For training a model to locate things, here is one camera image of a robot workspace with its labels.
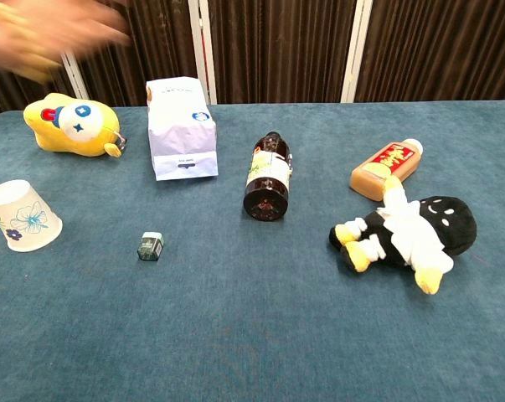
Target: paper cup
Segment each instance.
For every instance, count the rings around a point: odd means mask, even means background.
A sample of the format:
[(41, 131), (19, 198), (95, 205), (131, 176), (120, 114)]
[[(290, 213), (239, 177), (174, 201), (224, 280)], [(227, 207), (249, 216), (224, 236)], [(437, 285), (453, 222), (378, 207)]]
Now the paper cup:
[(0, 228), (14, 251), (39, 249), (55, 240), (62, 220), (25, 180), (0, 184)]

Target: blue tablecloth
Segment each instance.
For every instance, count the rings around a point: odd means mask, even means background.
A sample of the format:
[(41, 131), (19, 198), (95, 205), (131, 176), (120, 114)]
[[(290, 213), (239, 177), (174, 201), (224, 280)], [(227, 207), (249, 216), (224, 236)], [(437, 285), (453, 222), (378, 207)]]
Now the blue tablecloth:
[[(217, 178), (156, 182), (144, 108), (117, 109), (119, 159), (40, 150), (0, 115), (0, 183), (25, 178), (64, 221), (19, 254), (0, 232), (0, 401), (505, 400), (505, 101), (212, 106)], [(294, 157), (289, 209), (243, 212), (255, 142)], [(454, 195), (478, 238), (436, 296), (410, 270), (357, 276), (328, 244), (377, 204), (351, 170), (425, 147), (410, 199)], [(167, 241), (139, 261), (145, 231)]]

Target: brown glass bottle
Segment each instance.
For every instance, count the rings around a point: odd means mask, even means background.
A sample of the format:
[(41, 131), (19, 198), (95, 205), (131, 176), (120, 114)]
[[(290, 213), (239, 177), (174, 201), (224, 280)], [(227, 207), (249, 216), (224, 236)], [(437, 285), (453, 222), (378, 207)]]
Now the brown glass bottle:
[(277, 132), (270, 132), (255, 144), (246, 181), (245, 211), (254, 219), (276, 220), (287, 211), (291, 154)]

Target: small container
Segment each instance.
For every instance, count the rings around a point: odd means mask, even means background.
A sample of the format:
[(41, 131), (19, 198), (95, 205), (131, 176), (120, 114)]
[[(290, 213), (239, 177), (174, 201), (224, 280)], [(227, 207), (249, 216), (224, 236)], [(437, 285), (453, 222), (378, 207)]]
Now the small container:
[(243, 206), (252, 218), (270, 221), (287, 211), (291, 154), (277, 132), (270, 132), (255, 144)]
[(391, 142), (351, 173), (349, 186), (373, 201), (383, 199), (384, 180), (394, 174), (402, 182), (420, 165), (423, 147), (413, 138)]
[(157, 261), (161, 255), (164, 240), (158, 232), (146, 232), (142, 235), (141, 245), (138, 246), (138, 258), (144, 261)]

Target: dark curtain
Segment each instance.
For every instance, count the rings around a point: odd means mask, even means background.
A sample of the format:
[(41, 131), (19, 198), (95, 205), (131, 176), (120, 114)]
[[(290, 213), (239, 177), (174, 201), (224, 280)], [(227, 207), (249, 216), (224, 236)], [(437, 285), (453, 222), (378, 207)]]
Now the dark curtain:
[(505, 99), (505, 0), (375, 0), (355, 101)]
[(91, 99), (109, 106), (144, 106), (146, 81), (196, 77), (187, 0), (113, 5), (130, 26), (130, 46), (109, 46), (79, 62)]
[(11, 73), (0, 72), (0, 113), (2, 111), (20, 111), (29, 103), (43, 99), (50, 92), (59, 92), (75, 97), (64, 69), (56, 71), (53, 79), (46, 85), (37, 84)]
[(339, 102), (356, 0), (209, 0), (218, 103)]

